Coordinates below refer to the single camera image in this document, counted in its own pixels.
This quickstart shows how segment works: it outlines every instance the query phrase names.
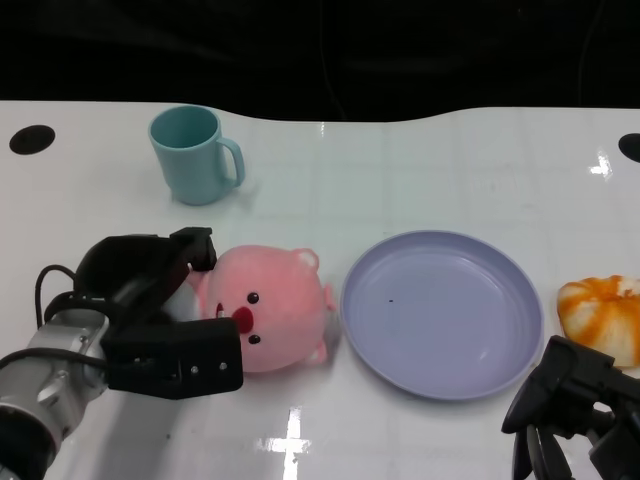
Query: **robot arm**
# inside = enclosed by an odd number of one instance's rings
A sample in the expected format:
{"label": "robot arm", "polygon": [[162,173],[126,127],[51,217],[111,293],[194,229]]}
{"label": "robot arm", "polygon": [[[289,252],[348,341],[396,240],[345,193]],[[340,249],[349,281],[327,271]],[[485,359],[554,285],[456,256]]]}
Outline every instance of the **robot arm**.
{"label": "robot arm", "polygon": [[[565,338],[551,337],[540,365],[513,400],[502,425],[515,433],[513,479],[572,480],[554,435],[583,435],[603,480],[640,479],[640,381],[614,359]],[[601,412],[596,402],[611,408]]]}
{"label": "robot arm", "polygon": [[0,360],[0,480],[41,480],[107,387],[182,399],[242,386],[231,319],[174,322],[161,308],[189,265],[215,266],[210,234],[109,237],[86,254],[28,348]]}

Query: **purple plate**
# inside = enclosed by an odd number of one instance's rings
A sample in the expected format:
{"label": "purple plate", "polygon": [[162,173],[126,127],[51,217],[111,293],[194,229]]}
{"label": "purple plate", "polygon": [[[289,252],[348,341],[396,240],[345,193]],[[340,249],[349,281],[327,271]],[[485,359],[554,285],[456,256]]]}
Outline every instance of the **purple plate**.
{"label": "purple plate", "polygon": [[542,350],[542,308],[525,273],[457,233],[405,233],[371,248],[347,276],[341,314],[373,370],[440,400],[506,388]]}

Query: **mug handle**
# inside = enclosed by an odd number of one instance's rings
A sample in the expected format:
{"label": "mug handle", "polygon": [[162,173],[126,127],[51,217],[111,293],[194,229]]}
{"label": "mug handle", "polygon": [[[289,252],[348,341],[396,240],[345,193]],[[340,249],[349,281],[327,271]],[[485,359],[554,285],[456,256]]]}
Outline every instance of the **mug handle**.
{"label": "mug handle", "polygon": [[228,138],[220,137],[218,143],[224,147],[227,147],[233,157],[233,163],[236,166],[236,184],[234,187],[239,187],[244,182],[244,158],[242,157],[242,151],[236,142]]}

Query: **stuffed animal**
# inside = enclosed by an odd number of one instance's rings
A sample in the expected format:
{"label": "stuffed animal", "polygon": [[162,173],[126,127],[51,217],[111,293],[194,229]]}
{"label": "stuffed animal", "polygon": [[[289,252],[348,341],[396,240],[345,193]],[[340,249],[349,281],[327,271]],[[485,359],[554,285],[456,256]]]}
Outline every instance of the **stuffed animal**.
{"label": "stuffed animal", "polygon": [[325,324],[336,305],[331,287],[320,283],[318,266],[318,256],[307,248],[232,248],[211,272],[189,276],[197,299],[195,316],[236,322],[245,372],[300,361],[322,363],[327,356]]}
{"label": "stuffed animal", "polygon": [[614,275],[570,282],[558,292],[558,316],[571,340],[640,365],[640,280]]}

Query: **orange and white bread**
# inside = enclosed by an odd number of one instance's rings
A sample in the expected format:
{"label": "orange and white bread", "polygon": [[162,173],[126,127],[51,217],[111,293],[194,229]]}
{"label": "orange and white bread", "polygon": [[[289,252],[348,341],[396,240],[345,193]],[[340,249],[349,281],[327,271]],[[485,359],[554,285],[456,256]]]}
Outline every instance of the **orange and white bread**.
{"label": "orange and white bread", "polygon": [[614,275],[567,283],[558,316],[571,340],[615,357],[618,367],[640,365],[640,280]]}

